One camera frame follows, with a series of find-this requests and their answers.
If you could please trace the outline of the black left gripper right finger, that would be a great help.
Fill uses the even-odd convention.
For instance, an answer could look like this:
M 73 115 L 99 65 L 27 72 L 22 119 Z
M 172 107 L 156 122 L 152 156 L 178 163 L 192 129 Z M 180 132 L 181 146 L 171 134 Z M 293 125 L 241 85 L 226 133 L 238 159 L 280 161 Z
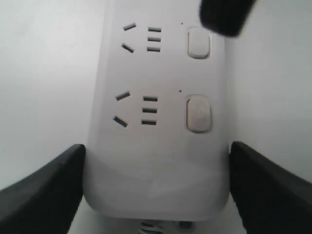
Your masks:
M 229 154 L 230 192 L 249 234 L 310 234 L 312 184 L 243 142 Z

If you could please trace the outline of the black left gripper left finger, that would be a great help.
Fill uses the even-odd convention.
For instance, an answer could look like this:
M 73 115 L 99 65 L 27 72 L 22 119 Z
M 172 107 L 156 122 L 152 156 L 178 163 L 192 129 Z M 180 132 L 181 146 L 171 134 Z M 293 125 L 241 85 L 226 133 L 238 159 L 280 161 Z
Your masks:
M 75 144 L 0 192 L 2 234 L 66 234 L 83 196 L 86 149 Z

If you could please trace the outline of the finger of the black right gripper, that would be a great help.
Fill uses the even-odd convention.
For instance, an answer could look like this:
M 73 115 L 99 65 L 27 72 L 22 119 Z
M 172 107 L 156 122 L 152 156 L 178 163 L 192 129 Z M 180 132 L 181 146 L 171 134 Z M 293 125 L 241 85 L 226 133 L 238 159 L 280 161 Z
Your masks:
M 202 0 L 202 26 L 221 36 L 238 37 L 256 0 Z

